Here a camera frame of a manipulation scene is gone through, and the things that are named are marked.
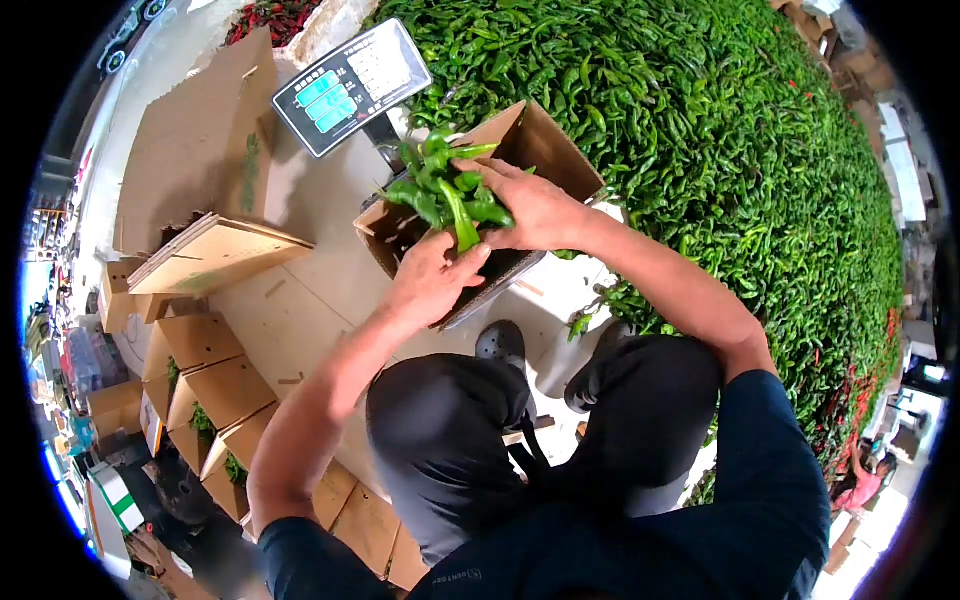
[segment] pile of green peppers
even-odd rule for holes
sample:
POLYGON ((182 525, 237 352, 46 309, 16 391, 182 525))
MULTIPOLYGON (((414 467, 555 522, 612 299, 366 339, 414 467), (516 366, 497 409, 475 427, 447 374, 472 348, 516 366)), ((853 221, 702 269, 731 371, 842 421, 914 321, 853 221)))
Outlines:
MULTIPOLYGON (((826 412, 850 366, 885 380, 896 362, 900 238, 865 131, 789 21, 765 0, 386 0, 372 23, 393 16, 435 80, 415 124, 467 129, 540 103, 633 228, 763 323, 832 465, 855 407, 826 412)), ((672 330, 625 280, 603 300, 644 333, 672 330)))
POLYGON ((384 196, 394 204, 407 204, 433 229, 451 225, 457 234, 457 252, 463 253, 480 243, 477 223, 511 228, 516 223, 510 211, 497 202, 483 176, 475 171, 459 173, 452 158, 476 158, 499 144, 480 144, 451 148, 445 141, 450 129, 430 132, 419 145, 400 144, 399 152, 407 165, 407 179, 390 184, 384 196))

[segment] knee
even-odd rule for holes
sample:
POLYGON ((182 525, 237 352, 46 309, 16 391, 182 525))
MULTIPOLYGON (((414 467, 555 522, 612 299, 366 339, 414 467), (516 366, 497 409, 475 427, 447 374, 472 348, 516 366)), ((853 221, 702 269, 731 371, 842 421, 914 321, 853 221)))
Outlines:
POLYGON ((448 434, 456 382, 441 355, 405 360, 384 371, 367 393, 367 428, 381 453, 430 446, 448 434))

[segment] man's right hand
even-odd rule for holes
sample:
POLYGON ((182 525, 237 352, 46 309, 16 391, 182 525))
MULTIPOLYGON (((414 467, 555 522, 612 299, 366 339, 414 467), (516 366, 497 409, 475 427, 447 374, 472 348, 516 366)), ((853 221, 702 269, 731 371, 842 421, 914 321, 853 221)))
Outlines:
POLYGON ((578 203, 542 177, 525 173, 499 158, 454 160, 461 171, 477 171, 484 185, 514 214, 516 227, 486 232, 495 250, 582 250, 596 211, 578 203))

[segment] forearm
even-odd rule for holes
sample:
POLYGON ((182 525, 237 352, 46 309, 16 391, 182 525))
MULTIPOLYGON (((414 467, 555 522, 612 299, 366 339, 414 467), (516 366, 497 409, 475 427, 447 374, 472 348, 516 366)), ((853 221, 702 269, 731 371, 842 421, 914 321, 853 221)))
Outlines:
POLYGON ((323 477, 357 400, 411 332, 380 311, 345 336, 276 411, 253 458, 248 496, 257 532, 313 515, 323 477))
POLYGON ((764 363, 753 368, 776 372, 761 325, 723 283, 663 244, 600 211, 591 213, 578 250, 633 283, 682 333, 714 348, 725 363, 728 381, 750 369, 750 361, 741 364, 745 356, 764 363))

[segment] leg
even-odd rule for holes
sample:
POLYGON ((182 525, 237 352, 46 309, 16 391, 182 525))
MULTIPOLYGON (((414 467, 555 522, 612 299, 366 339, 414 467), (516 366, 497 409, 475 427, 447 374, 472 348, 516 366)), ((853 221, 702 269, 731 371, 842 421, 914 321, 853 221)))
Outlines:
POLYGON ((458 354, 403 361, 371 385, 377 471, 428 566, 516 514, 525 486, 501 435, 530 397, 514 367, 458 354))
POLYGON ((567 386, 568 404, 591 414, 557 485, 617 515, 668 511, 707 436, 720 384, 716 358, 692 338, 640 336, 599 348, 567 386))

